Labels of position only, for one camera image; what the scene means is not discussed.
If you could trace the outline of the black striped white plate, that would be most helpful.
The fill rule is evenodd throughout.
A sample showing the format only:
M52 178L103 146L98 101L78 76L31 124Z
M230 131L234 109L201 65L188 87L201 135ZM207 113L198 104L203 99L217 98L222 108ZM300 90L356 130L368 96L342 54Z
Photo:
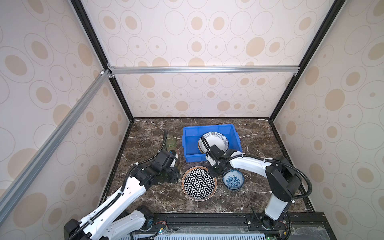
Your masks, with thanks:
M204 134L203 137L206 139L210 147L212 147L213 145L216 145L220 150L224 152L229 149L229 141L221 133L208 132Z

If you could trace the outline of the blue floral small bowl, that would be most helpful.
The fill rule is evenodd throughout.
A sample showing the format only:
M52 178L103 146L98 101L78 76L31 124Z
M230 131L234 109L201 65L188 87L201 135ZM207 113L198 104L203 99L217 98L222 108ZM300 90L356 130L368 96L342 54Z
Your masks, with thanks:
M245 183L244 175L236 169L231 169L223 174L222 180L226 188L232 191L239 190Z

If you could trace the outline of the geometric pattern brown rimmed plate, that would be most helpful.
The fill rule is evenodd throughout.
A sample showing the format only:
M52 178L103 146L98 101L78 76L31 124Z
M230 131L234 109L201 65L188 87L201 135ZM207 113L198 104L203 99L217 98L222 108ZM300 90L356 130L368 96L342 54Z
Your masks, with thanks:
M210 199L217 190L217 179L203 166L188 169L182 178L184 194L191 200L202 202Z

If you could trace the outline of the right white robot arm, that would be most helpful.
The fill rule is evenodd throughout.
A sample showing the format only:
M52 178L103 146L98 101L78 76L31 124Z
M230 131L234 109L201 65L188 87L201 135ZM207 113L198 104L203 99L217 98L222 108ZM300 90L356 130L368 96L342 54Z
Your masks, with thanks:
M260 158L244 154L236 150L223 151L214 144L209 144L201 137L206 148L206 160L209 162L208 172L212 178L222 176L234 181L231 170L242 169L256 173L268 180L271 198L262 215L255 218L266 230L276 227L282 213L287 212L291 203L297 199L310 196L313 186L310 179L297 169L284 156Z

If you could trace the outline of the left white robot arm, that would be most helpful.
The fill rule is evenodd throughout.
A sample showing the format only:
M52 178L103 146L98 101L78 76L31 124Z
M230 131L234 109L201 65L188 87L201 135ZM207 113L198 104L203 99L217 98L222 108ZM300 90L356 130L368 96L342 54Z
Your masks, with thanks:
M152 186L163 183L176 184L180 179L178 156L168 151L164 130L160 150L151 158L134 164L127 172L122 186L98 208L79 221L69 220L64 226L66 240L117 240L136 231L153 229L154 214L147 207L140 206L131 214L119 216L137 198Z

